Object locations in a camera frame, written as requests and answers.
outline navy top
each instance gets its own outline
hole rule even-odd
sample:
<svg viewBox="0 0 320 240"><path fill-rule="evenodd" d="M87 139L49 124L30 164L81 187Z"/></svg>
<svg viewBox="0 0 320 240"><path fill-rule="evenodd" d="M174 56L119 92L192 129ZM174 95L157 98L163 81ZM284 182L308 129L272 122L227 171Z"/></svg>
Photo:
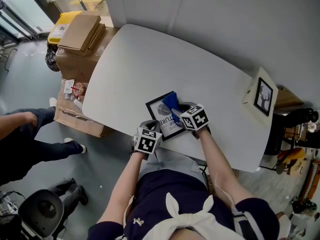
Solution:
<svg viewBox="0 0 320 240"><path fill-rule="evenodd" d="M166 195L170 193L179 204L179 214L195 214L203 209L210 193L205 185L190 175L163 169L144 175L136 186L126 226L111 221L100 222L88 230L88 240L114 240L123 234L128 240L141 240L156 224L171 215L166 207ZM213 197L213 207L209 211L217 222L235 230L233 214L218 197ZM277 240L279 221L269 204L259 198L248 198L236 206L239 212L249 212L255 219L266 240ZM144 221L142 226L133 224L134 219Z"/></svg>

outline shoulder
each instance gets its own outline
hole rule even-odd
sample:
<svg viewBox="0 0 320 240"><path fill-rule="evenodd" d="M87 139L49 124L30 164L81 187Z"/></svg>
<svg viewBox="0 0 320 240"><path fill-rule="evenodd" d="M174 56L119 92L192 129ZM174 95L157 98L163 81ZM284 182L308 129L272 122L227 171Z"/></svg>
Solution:
<svg viewBox="0 0 320 240"><path fill-rule="evenodd" d="M89 228L87 240L115 240L123 234L124 228L121 224L103 221Z"/></svg>
<svg viewBox="0 0 320 240"><path fill-rule="evenodd" d="M264 239L277 240L279 220L269 204L260 198L247 198L235 205L239 212L249 213L255 220Z"/></svg>

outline black pants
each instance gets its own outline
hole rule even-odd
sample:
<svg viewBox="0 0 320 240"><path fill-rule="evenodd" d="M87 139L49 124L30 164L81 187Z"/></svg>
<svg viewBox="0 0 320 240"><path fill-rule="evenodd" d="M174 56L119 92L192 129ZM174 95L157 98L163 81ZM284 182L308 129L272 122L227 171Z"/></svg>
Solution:
<svg viewBox="0 0 320 240"><path fill-rule="evenodd" d="M3 154L3 165L14 163L14 169L10 166L3 166L7 169L0 170L0 186L11 181L21 180L32 166L42 161L65 159L83 151L82 146L75 141L50 144L34 140L42 126L54 121L55 111L55 107L50 107L18 109L10 113L31 112L37 117L37 126L24 124L0 140L0 148L6 153Z"/></svg>
<svg viewBox="0 0 320 240"><path fill-rule="evenodd" d="M59 182L58 184L51 186L48 189L50 191L52 191L53 193L55 193L58 197L61 197L68 191L70 185L71 185L70 182L63 180L63 181ZM62 201L63 206L64 206L64 213L63 213L63 217L61 219L59 226L56 228L56 230L52 234L54 240L57 239L58 234L65 228L64 223L65 223L66 219L69 217L70 214L72 214L74 212L80 199L81 199L80 191L78 188L76 188L72 192L71 195L67 196Z"/></svg>

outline fingerprint logo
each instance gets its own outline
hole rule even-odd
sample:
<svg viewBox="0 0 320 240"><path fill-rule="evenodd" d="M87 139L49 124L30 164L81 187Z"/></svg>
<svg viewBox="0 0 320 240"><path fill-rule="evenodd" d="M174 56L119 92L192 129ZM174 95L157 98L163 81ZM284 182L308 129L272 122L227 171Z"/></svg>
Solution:
<svg viewBox="0 0 320 240"><path fill-rule="evenodd" d="M170 109L165 104L160 104L158 106L158 113L162 116L169 116L171 114Z"/></svg>

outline white table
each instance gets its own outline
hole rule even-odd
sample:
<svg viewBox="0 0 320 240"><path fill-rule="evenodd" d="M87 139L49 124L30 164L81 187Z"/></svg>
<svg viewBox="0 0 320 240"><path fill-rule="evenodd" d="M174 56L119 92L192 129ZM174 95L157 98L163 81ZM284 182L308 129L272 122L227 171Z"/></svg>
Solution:
<svg viewBox="0 0 320 240"><path fill-rule="evenodd" d="M251 77L193 44L148 28L123 26L104 50L89 82L83 113L133 136L152 119L146 103L170 91L181 102L201 103L212 136L234 169L254 172L270 127L242 106ZM204 160L200 141L189 132L162 147Z"/></svg>

